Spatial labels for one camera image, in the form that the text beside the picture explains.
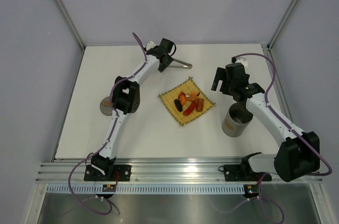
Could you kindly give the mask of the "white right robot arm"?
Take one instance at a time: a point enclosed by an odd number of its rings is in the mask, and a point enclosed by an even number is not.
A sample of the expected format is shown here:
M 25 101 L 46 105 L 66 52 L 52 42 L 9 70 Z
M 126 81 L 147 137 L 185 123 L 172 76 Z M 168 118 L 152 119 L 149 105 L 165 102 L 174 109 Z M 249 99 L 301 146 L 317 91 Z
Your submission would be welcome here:
M 276 174 L 283 181 L 318 171 L 320 139 L 314 132 L 304 132 L 270 103 L 257 83 L 249 83 L 243 64 L 236 62 L 218 67 L 212 91 L 232 96 L 232 104 L 222 123 L 223 132 L 233 138 L 243 134 L 253 118 L 257 118 L 279 146 L 276 154 L 256 152 L 242 157 L 238 167 L 240 177 L 253 181 L 264 173 Z

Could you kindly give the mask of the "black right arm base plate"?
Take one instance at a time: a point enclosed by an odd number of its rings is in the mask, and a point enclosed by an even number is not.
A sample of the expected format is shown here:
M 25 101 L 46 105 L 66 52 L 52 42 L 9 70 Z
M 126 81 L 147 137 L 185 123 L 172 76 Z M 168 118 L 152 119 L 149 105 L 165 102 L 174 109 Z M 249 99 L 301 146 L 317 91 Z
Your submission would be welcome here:
M 218 167 L 226 182 L 258 182 L 263 173 L 254 173 L 241 164 L 226 164 Z

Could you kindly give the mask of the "bamboo woven tray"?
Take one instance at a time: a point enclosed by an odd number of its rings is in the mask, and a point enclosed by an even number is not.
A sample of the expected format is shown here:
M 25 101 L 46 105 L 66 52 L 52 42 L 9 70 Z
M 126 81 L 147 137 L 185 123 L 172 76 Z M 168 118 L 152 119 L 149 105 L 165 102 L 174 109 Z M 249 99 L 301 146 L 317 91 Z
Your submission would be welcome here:
M 198 97 L 189 97 L 189 94 L 193 91 L 199 91 L 200 95 Z M 178 99 L 178 95 L 180 92 L 186 94 L 186 102 L 183 105 L 182 112 L 179 112 L 174 105 L 174 100 Z M 165 109 L 169 112 L 173 119 L 182 127 L 198 119 L 200 116 L 202 116 L 212 107 L 215 106 L 215 103 L 212 102 L 202 90 L 200 90 L 198 85 L 193 80 L 193 77 L 188 77 L 188 79 L 185 80 L 183 83 L 175 86 L 174 88 L 165 93 L 159 94 L 158 97 L 164 104 Z M 196 110 L 194 110 L 190 115 L 184 116 L 183 112 L 190 106 L 191 102 L 197 102 L 197 99 L 199 98 L 204 99 L 203 111 L 197 112 Z

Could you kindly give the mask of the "stainless steel tongs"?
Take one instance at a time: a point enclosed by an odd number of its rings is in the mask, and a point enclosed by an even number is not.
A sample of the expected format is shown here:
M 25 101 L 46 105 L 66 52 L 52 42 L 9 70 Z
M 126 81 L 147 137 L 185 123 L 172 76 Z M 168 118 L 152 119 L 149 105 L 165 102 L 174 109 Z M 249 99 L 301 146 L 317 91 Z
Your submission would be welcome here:
M 169 68 L 174 68 L 174 69 L 192 69 L 192 64 L 178 60 L 178 59 L 173 59 L 173 62 L 169 65 Z

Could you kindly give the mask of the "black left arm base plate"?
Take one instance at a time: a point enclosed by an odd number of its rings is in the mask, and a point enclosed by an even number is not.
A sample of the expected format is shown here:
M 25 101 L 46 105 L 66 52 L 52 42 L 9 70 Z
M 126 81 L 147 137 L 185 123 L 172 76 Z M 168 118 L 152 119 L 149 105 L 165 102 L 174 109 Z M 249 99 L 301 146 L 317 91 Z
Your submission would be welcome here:
M 86 166 L 84 181 L 87 182 L 129 182 L 131 176 L 131 165 L 114 165 L 113 170 L 103 173 L 100 170 Z

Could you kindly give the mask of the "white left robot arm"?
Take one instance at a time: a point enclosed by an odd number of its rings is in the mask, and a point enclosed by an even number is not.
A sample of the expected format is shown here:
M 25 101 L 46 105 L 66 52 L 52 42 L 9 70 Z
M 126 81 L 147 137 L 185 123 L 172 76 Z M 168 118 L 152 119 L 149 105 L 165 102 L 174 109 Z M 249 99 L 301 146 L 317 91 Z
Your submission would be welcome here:
M 86 165 L 85 181 L 109 181 L 118 177 L 114 170 L 118 145 L 125 124 L 140 106 L 140 86 L 152 72 L 163 72 L 173 61 L 174 42 L 163 38 L 159 45 L 151 47 L 150 43 L 143 46 L 139 38 L 136 40 L 142 48 L 144 60 L 126 77 L 115 79 L 109 96 L 112 121 L 103 146 Z

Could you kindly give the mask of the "orange salmon slice toy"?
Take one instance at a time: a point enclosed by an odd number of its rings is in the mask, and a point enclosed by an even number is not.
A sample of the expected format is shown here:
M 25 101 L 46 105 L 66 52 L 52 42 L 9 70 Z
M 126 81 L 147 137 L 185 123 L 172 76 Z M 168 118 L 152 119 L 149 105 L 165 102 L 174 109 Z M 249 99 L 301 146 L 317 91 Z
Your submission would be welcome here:
M 193 91 L 189 94 L 189 97 L 198 97 L 200 95 L 199 91 Z

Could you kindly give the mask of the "grey metal lunch canister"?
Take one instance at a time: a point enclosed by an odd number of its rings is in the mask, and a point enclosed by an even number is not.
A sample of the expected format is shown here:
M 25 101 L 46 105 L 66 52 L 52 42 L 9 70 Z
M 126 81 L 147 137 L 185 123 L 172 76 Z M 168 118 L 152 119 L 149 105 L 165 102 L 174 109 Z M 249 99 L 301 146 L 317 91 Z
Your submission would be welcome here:
M 224 121 L 221 124 L 223 132 L 229 137 L 239 137 L 253 119 L 250 113 L 240 103 L 234 103 L 230 106 Z

